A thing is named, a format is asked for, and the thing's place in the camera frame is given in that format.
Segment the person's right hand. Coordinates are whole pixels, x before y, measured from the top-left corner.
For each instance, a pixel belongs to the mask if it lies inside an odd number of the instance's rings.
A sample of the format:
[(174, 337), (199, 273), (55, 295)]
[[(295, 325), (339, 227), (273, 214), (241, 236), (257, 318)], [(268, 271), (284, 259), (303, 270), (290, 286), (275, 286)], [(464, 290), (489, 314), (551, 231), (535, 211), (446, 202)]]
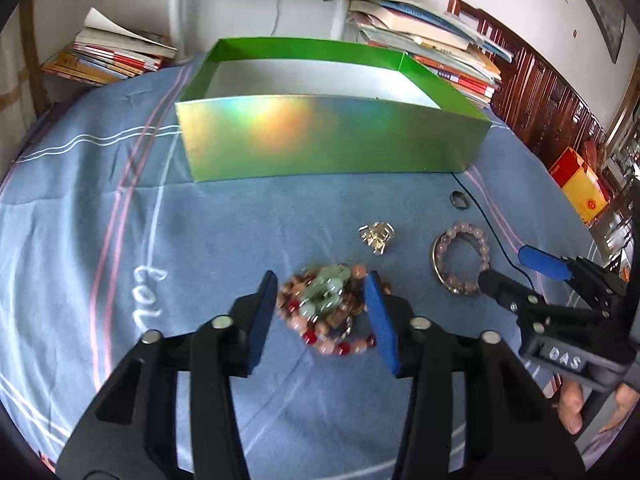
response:
[[(632, 411), (639, 401), (639, 393), (626, 384), (621, 384), (615, 391), (617, 408), (611, 419), (600, 429), (610, 430), (619, 425)], [(582, 429), (582, 407), (584, 406), (582, 386), (572, 380), (563, 380), (560, 389), (558, 414), (560, 421), (570, 434), (577, 434)]]

